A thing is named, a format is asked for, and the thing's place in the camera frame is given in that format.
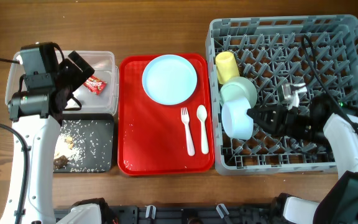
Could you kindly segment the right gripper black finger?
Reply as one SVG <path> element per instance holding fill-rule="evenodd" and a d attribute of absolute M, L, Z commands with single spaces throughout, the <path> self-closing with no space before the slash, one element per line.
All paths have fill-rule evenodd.
<path fill-rule="evenodd" d="M 268 115 L 250 115 L 253 119 L 253 122 L 258 125 L 261 129 L 263 129 L 266 133 L 271 132 L 271 122 L 270 117 Z"/>
<path fill-rule="evenodd" d="M 251 118 L 267 118 L 267 107 L 251 108 L 247 110 L 247 115 Z"/>

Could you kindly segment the green bowl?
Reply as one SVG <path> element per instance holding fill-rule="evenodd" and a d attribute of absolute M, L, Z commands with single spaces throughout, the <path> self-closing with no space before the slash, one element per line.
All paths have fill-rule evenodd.
<path fill-rule="evenodd" d="M 247 98 L 253 108 L 257 102 L 257 89 L 255 85 L 245 77 L 232 77 L 220 89 L 220 105 L 241 97 Z"/>

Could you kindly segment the yellow plastic cup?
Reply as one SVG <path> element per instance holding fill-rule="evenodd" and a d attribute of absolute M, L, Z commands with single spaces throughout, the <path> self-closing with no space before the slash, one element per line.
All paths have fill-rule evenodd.
<path fill-rule="evenodd" d="M 239 76 L 236 58 L 232 52 L 221 52 L 215 58 L 218 82 L 225 84 L 230 78 Z"/>

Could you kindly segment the light blue bowl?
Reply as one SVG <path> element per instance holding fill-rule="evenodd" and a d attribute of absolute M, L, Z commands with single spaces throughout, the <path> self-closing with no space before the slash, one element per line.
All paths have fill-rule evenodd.
<path fill-rule="evenodd" d="M 247 114 L 251 109 L 245 97 L 227 101 L 221 111 L 222 126 L 230 138 L 248 140 L 252 137 L 254 121 Z"/>

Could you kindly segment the white plastic spoon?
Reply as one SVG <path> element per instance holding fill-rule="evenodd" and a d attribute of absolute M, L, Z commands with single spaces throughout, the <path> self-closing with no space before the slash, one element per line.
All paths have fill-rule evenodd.
<path fill-rule="evenodd" d="M 208 114 L 204 105 L 199 105 L 196 111 L 196 115 L 200 121 L 200 128 L 201 128 L 201 152 L 203 154 L 208 154 L 209 146 L 208 146 L 208 137 L 206 133 L 206 124 L 205 124 Z"/>

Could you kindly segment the light blue plate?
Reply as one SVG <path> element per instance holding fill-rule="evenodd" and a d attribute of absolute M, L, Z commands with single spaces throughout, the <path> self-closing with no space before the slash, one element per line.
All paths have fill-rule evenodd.
<path fill-rule="evenodd" d="M 142 73 L 145 94 L 161 105 L 185 102 L 196 90 L 198 76 L 189 60 L 179 55 L 161 55 L 152 59 Z"/>

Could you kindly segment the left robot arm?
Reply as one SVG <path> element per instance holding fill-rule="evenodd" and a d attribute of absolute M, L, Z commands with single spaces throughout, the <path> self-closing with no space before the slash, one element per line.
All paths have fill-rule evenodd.
<path fill-rule="evenodd" d="M 1 223 L 55 223 L 53 161 L 63 112 L 94 73 L 75 51 L 57 57 L 62 53 L 54 42 L 21 48 L 24 74 L 7 105 L 15 143 Z"/>

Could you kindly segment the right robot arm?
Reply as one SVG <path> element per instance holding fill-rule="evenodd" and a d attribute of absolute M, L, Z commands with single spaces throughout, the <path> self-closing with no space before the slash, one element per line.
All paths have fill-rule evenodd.
<path fill-rule="evenodd" d="M 328 145 L 336 163 L 339 179 L 320 203 L 280 194 L 273 216 L 288 223 L 358 223 L 358 117 L 328 94 L 312 99 L 308 116 L 282 105 L 252 108 L 247 115 L 273 136 Z"/>

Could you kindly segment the white plastic fork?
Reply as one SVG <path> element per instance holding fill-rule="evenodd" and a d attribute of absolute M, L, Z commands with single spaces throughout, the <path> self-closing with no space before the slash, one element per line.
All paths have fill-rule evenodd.
<path fill-rule="evenodd" d="M 188 109 L 186 107 L 181 108 L 181 121 L 185 127 L 187 153 L 189 156 L 194 156 L 195 155 L 195 147 L 193 144 L 191 131 L 190 131 L 190 127 L 189 127 L 190 117 L 189 117 Z"/>

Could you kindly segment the red snack wrapper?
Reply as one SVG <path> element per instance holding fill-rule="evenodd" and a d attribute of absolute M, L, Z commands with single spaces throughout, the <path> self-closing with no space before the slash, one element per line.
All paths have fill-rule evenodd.
<path fill-rule="evenodd" d="M 100 95 L 101 92 L 105 89 L 107 83 L 97 77 L 91 76 L 89 79 L 87 79 L 87 81 L 84 82 L 83 85 L 95 95 Z"/>

